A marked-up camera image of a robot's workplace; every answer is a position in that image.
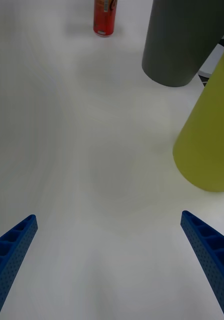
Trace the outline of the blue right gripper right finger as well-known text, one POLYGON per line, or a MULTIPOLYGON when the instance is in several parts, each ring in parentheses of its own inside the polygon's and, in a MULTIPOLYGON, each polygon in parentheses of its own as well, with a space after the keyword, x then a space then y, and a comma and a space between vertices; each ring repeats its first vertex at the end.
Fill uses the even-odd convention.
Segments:
POLYGON ((180 225, 224 314, 224 236, 187 210, 180 225))

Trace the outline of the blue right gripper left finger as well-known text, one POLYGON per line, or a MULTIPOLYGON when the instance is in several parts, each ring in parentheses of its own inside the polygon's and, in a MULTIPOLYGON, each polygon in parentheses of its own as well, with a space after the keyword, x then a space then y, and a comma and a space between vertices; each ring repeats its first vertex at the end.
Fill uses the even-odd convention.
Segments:
POLYGON ((0 237, 0 312, 37 230, 31 214, 0 237))

